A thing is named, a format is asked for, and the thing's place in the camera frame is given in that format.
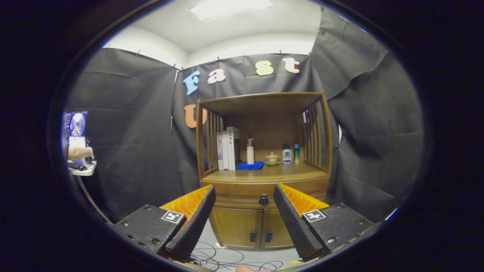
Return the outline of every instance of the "small teapot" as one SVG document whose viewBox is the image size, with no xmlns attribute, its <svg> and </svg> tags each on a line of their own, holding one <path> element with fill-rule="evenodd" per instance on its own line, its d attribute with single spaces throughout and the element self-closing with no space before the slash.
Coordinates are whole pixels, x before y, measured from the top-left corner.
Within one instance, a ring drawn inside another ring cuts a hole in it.
<svg viewBox="0 0 484 272">
<path fill-rule="evenodd" d="M 279 164 L 279 156 L 275 155 L 274 152 L 271 152 L 270 155 L 266 156 L 266 164 L 267 165 L 278 165 Z"/>
</svg>

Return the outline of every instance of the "white bottle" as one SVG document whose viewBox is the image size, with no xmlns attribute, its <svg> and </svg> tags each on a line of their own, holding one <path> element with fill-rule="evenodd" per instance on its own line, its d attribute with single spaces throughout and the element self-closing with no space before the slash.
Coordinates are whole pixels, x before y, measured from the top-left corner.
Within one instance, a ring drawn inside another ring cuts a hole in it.
<svg viewBox="0 0 484 272">
<path fill-rule="evenodd" d="M 254 147 L 252 146 L 253 138 L 247 139 L 247 164 L 253 165 L 254 164 Z"/>
<path fill-rule="evenodd" d="M 288 144 L 284 145 L 284 150 L 282 150 L 282 163 L 290 164 L 292 163 L 292 150 Z"/>
</svg>

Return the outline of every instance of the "cabinet door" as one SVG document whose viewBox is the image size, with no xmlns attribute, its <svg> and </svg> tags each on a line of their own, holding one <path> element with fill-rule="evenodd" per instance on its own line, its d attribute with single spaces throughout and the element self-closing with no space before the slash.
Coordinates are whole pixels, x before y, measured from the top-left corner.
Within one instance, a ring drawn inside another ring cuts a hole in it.
<svg viewBox="0 0 484 272">
<path fill-rule="evenodd" d="M 214 206 L 210 224 L 220 245 L 256 248 L 260 245 L 262 213 Z"/>
<path fill-rule="evenodd" d="M 260 239 L 261 248 L 293 246 L 291 237 L 287 232 L 286 225 L 284 225 L 278 209 L 264 210 L 264 222 L 262 224 L 262 236 Z"/>
</svg>

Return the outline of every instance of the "wooden cabinet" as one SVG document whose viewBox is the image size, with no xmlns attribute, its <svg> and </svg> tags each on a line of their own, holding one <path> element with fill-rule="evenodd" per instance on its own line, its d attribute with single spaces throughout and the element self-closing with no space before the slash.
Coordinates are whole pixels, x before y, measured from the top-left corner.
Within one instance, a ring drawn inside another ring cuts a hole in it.
<svg viewBox="0 0 484 272">
<path fill-rule="evenodd" d="M 206 135 L 202 129 L 204 109 L 207 111 Z M 264 166 L 260 170 L 218 169 L 216 133 L 227 126 L 240 130 L 242 161 L 246 161 L 244 147 L 247 138 L 253 138 L 256 161 L 264 161 L 270 152 L 278 154 L 281 160 L 283 144 L 297 142 L 300 145 L 300 163 L 281 163 Z M 320 133 L 321 126 L 326 135 L 324 139 Z M 201 186 L 215 186 L 217 199 L 210 224 L 219 243 L 255 249 L 292 246 L 272 197 L 274 186 L 284 183 L 324 200 L 331 174 L 331 146 L 329 111 L 322 92 L 266 93 L 199 100 L 198 172 Z M 205 154 L 208 168 L 204 163 Z M 267 205 L 259 204 L 262 194 L 269 198 Z"/>
<path fill-rule="evenodd" d="M 278 209 L 248 210 L 214 206 L 209 220 L 220 245 L 245 248 L 292 246 Z"/>
<path fill-rule="evenodd" d="M 210 214 L 210 224 L 220 245 L 257 248 L 260 244 L 262 218 L 262 210 L 214 206 Z"/>
<path fill-rule="evenodd" d="M 278 209 L 264 210 L 262 222 L 261 248 L 278 248 L 292 246 L 291 237 L 282 221 Z"/>
</svg>

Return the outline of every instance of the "white wall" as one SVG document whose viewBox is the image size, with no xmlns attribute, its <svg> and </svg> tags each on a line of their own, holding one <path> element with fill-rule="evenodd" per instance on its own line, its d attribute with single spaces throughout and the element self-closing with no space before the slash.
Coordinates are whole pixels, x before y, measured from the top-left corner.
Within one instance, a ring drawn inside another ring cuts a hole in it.
<svg viewBox="0 0 484 272">
<path fill-rule="evenodd" d="M 266 53 L 308 54 L 317 33 L 269 33 L 239 37 L 204 47 L 188 55 L 187 67 L 220 59 Z"/>
<path fill-rule="evenodd" d="M 157 34 L 137 28 L 127 27 L 114 36 L 103 47 L 118 48 L 147 56 L 176 67 L 185 67 L 187 52 Z"/>
<path fill-rule="evenodd" d="M 150 31 L 127 27 L 103 47 L 119 48 L 144 55 L 177 68 L 188 68 L 202 63 L 238 56 L 283 53 L 308 54 L 313 48 L 316 33 L 269 33 L 239 37 L 212 44 L 188 54 L 176 44 Z"/>
</svg>

